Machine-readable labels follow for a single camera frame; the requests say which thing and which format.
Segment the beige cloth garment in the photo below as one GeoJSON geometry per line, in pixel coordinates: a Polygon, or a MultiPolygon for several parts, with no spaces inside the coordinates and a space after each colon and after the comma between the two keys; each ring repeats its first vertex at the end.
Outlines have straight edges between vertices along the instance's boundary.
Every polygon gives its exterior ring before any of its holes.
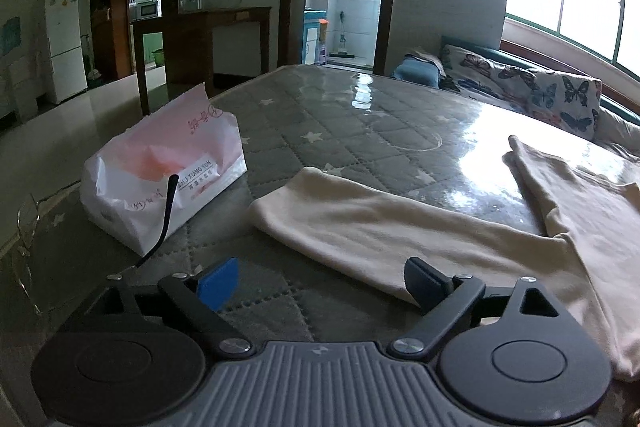
{"type": "Polygon", "coordinates": [[[536,235],[304,168],[253,202],[254,227],[299,253],[406,298],[404,265],[491,286],[536,277],[610,358],[639,376],[639,187],[575,169],[512,139],[516,168],[544,218],[536,235]]]}

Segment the white pink storage bag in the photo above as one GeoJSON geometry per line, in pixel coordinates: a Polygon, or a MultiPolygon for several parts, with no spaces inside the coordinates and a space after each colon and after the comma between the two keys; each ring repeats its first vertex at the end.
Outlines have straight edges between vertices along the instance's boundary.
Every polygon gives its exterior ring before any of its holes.
{"type": "Polygon", "coordinates": [[[244,173],[238,121],[199,84],[86,160],[80,200],[95,225],[144,258],[244,173]]]}

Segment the grey quilted star table cover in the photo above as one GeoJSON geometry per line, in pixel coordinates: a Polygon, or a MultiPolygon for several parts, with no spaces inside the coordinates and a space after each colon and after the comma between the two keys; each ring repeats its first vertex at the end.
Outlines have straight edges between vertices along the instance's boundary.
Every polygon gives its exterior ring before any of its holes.
{"type": "Polygon", "coordinates": [[[154,254],[28,202],[1,265],[24,426],[633,426],[639,170],[450,92],[288,66],[163,108],[206,155],[154,254]]]}

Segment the eyeglasses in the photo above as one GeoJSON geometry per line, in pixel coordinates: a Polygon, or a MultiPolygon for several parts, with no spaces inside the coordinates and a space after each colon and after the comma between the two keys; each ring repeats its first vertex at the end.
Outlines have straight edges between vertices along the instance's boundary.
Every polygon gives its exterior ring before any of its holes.
{"type": "Polygon", "coordinates": [[[40,202],[35,199],[35,196],[28,194],[21,203],[20,208],[17,209],[15,218],[17,246],[11,258],[14,279],[37,317],[41,317],[42,311],[34,297],[34,277],[32,276],[30,260],[32,260],[32,247],[34,247],[41,219],[39,207],[40,202]]]}

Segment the butterfly print long cushion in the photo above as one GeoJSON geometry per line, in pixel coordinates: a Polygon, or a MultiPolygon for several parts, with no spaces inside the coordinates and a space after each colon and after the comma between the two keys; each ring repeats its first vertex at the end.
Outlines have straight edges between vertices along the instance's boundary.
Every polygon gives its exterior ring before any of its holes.
{"type": "Polygon", "coordinates": [[[442,48],[442,87],[551,124],[591,141],[600,118],[602,82],[568,72],[502,64],[473,51],[442,48]]]}

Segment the blue folded towel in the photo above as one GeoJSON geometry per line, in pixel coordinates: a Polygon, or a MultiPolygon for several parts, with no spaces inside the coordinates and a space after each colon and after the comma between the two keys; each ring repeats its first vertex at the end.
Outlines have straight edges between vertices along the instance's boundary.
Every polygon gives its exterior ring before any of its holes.
{"type": "Polygon", "coordinates": [[[392,77],[421,86],[439,88],[440,72],[438,67],[431,62],[425,62],[410,55],[406,56],[394,69],[392,77]]]}

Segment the blue sofa bed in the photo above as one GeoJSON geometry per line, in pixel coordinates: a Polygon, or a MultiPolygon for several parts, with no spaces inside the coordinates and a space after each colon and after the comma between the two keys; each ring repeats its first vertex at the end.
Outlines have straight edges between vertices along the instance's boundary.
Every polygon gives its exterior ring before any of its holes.
{"type": "Polygon", "coordinates": [[[442,39],[439,87],[537,119],[639,161],[639,123],[602,100],[597,78],[529,64],[497,50],[442,39]]]}

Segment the white refrigerator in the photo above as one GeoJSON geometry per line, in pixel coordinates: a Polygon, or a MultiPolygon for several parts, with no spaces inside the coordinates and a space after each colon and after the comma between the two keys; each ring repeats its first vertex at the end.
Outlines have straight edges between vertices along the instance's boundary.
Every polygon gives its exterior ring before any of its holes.
{"type": "Polygon", "coordinates": [[[43,0],[48,92],[58,105],[88,88],[82,55],[78,0],[43,0]]]}

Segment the dark wooden side table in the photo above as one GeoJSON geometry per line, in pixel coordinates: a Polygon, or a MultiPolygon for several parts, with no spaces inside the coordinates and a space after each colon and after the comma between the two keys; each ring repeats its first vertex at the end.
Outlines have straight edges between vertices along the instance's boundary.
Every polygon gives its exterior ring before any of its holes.
{"type": "MultiPolygon", "coordinates": [[[[178,44],[179,53],[170,52],[169,56],[165,56],[165,65],[171,65],[172,68],[177,65],[181,80],[186,77],[186,79],[195,80],[196,83],[202,82],[206,93],[214,95],[217,86],[214,81],[213,30],[245,23],[258,24],[260,73],[264,75],[269,72],[270,13],[271,6],[251,6],[250,8],[197,10],[135,20],[132,24],[134,58],[137,63],[136,76],[142,115],[151,114],[148,83],[143,64],[144,35],[161,32],[164,37],[169,36],[169,42],[178,44]]],[[[181,80],[178,86],[188,85],[181,80]]]]}

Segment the blue white cabinet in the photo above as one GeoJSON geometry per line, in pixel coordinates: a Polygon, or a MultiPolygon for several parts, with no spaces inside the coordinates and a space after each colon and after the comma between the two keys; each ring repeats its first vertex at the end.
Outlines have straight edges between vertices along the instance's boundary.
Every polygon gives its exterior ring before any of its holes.
{"type": "Polygon", "coordinates": [[[319,54],[320,25],[326,11],[306,10],[303,18],[303,43],[302,58],[304,65],[314,65],[317,63],[319,54]]]}

